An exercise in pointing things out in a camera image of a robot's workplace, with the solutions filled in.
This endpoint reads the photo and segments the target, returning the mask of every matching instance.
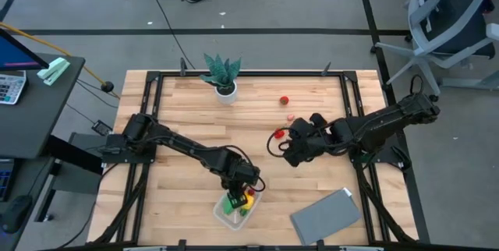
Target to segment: black desk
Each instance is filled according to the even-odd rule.
[[[46,62],[63,57],[49,54],[39,54],[39,56]],[[63,58],[71,65],[51,87],[37,77],[37,71],[29,71],[27,77],[30,85],[23,92],[18,104],[0,105],[0,121],[2,129],[5,130],[0,133],[0,156],[24,158],[15,176],[8,201],[26,195],[40,172],[30,193],[36,202],[47,177],[55,167],[53,155],[41,155],[85,62],[81,57]],[[0,203],[0,213],[8,205],[9,202]],[[30,208],[29,215],[33,212],[33,208],[34,204]],[[15,234],[9,235],[0,230],[1,250],[16,248],[27,220]]]

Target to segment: yellow cable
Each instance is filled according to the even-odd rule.
[[[10,25],[7,25],[7,24],[5,24],[5,23],[3,23],[3,22],[0,22],[0,27],[7,28],[8,30],[11,30],[12,32],[16,32],[16,33],[20,34],[21,36],[27,37],[27,38],[29,38],[29,39],[31,39],[31,40],[33,40],[33,41],[37,41],[37,42],[39,42],[39,43],[41,43],[41,44],[47,45],[47,46],[48,46],[48,47],[50,47],[50,48],[54,48],[56,51],[59,51],[59,52],[63,53],[63,54],[64,54],[64,55],[66,55],[66,56],[71,56],[71,54],[70,54],[69,52],[65,51],[64,49],[62,49],[62,48],[60,48],[60,47],[57,47],[57,46],[55,46],[55,45],[53,45],[53,44],[51,44],[51,43],[49,43],[49,42],[47,42],[47,41],[41,40],[41,39],[39,39],[39,38],[37,38],[37,37],[31,36],[31,35],[29,35],[29,34],[26,34],[26,33],[24,33],[23,31],[21,31],[21,30],[19,30],[19,29],[16,29],[16,28],[14,28],[14,27],[12,27],[12,26],[10,26]],[[101,83],[101,84],[105,84],[105,82],[104,82],[104,81],[103,81],[100,77],[98,77],[98,76],[97,76],[94,72],[92,72],[92,70],[88,69],[85,65],[83,65],[83,68],[84,68],[84,69],[85,69],[85,70],[86,70],[86,71],[87,71],[87,72],[88,72],[91,76],[93,76],[93,77],[94,77],[94,78],[95,78],[95,79],[96,79],[99,83]],[[120,98],[120,97],[119,97],[119,96],[118,96],[118,95],[117,95],[114,91],[111,91],[111,93],[112,93],[114,96],[116,96],[118,99]]]

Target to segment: keyboard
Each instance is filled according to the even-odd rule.
[[[25,76],[0,74],[0,104],[15,104],[23,91]]]
[[[0,202],[9,198],[9,190],[13,185],[16,162],[13,159],[0,159]]]

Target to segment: desk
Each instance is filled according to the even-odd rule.
[[[16,196],[27,194],[31,185],[35,182],[38,172],[41,173],[31,191],[31,196],[34,202],[40,196],[54,162],[53,157],[40,157],[40,155],[85,62],[85,59],[81,57],[65,57],[41,53],[38,56],[46,62],[52,62],[58,57],[63,57],[71,65],[51,87],[43,84],[43,81],[38,79],[37,71],[28,71],[27,78],[30,85],[23,92],[18,104],[0,105],[2,129],[8,130],[0,133],[0,156],[22,157],[25,159],[15,176],[15,183],[9,195],[9,201],[15,199]],[[0,213],[8,205],[9,202],[0,203]],[[33,209],[34,204],[30,208],[29,214],[32,213]],[[0,231],[2,250],[15,249],[26,224],[27,220],[21,229],[13,235]]]
[[[140,111],[146,74],[147,71],[126,74],[115,122],[117,133],[124,129],[131,114]],[[377,72],[357,71],[357,77],[365,112],[383,108]],[[150,166],[139,245],[176,246],[180,239],[186,239],[190,246],[300,245],[289,220],[291,213],[343,187],[352,191],[361,209],[356,173],[347,157],[324,155],[292,168],[286,161],[272,157],[265,148],[274,129],[289,124],[288,114],[309,118],[313,112],[320,112],[329,121],[344,117],[339,81],[319,76],[240,76],[237,83],[238,100],[224,106],[217,102],[213,87],[200,79],[168,77],[163,82],[158,118],[160,123],[206,146],[241,147],[260,167],[260,176],[267,183],[258,207],[242,230],[233,232],[226,228],[212,214],[223,193],[219,177],[198,161],[159,147],[156,161]],[[278,103],[282,95],[290,98],[287,106]],[[274,150],[277,143],[272,143]],[[117,166],[101,183],[88,241],[105,230],[121,207],[128,167]],[[377,174],[386,208],[409,235],[417,238],[402,173],[388,164],[378,164]],[[380,239],[380,225],[372,206],[371,212]],[[125,239],[131,232],[133,217],[129,219]],[[363,220],[359,220],[324,241],[327,245],[365,245],[364,226]]]

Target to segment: clear plastic container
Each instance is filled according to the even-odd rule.
[[[234,209],[232,213],[229,215],[224,213],[224,207],[223,207],[223,202],[227,198],[227,193],[225,192],[220,200],[215,204],[213,207],[213,215],[222,223],[224,223],[226,226],[228,226],[231,230],[233,231],[238,231],[241,229],[244,224],[248,221],[248,218],[250,218],[251,214],[253,211],[257,208],[258,203],[260,202],[260,199],[262,198],[263,192],[255,192],[253,195],[255,197],[255,203],[251,207],[251,210],[248,211],[248,213],[245,216],[241,216],[239,214],[240,208]]]

